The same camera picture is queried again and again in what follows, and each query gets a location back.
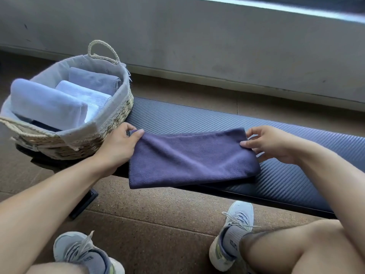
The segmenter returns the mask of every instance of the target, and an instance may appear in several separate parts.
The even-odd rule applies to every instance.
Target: wicker weave
[[[102,43],[112,50],[116,56],[116,60],[99,57],[96,54],[90,55],[91,46],[95,43]],[[93,41],[89,45],[89,56],[96,59],[105,59],[114,64],[120,64],[119,58],[115,51],[103,41]],[[128,93],[125,101],[121,103],[118,110],[112,115],[112,121],[108,121],[93,135],[89,135],[87,138],[81,138],[80,144],[77,148],[71,148],[67,146],[64,140],[54,132],[46,131],[34,126],[30,123],[20,120],[9,119],[6,117],[0,117],[0,123],[3,123],[16,134],[13,139],[29,149],[39,151],[45,155],[58,160],[74,160],[89,157],[93,155],[103,143],[105,137],[116,127],[118,127],[127,118],[133,106],[133,95],[128,86]]]

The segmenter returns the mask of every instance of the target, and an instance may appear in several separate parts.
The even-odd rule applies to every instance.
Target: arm
[[[0,203],[0,265],[4,273],[28,270],[69,213],[101,178],[127,162],[143,130],[121,124],[98,152]]]
[[[317,143],[270,126],[250,129],[256,134],[241,146],[253,148],[259,161],[277,158],[297,164],[330,204],[348,237],[365,258],[365,173]]]

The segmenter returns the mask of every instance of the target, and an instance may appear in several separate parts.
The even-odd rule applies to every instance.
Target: hand
[[[241,141],[240,145],[251,148],[256,154],[264,152],[258,157],[259,162],[277,158],[283,163],[297,164],[298,150],[311,143],[271,126],[254,127],[246,133],[248,138],[254,134],[256,136],[250,138],[250,140]]]
[[[120,124],[105,138],[99,150],[92,156],[102,166],[104,177],[112,175],[133,155],[134,147],[144,134],[144,130],[138,130],[129,137],[127,131],[130,130],[136,130],[136,128],[127,122]]]

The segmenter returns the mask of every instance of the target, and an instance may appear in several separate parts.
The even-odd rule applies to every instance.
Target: person's right arm
[[[365,173],[335,152],[270,126],[251,128],[240,143],[264,152],[260,161],[277,158],[297,164],[330,204],[348,237],[365,258]]]

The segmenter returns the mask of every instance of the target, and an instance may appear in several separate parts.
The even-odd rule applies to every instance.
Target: sock
[[[240,240],[248,233],[250,232],[239,226],[230,226],[223,236],[222,245],[224,250],[231,256],[240,257]]]
[[[102,256],[93,251],[89,251],[78,263],[86,266],[89,274],[104,274],[107,268]]]

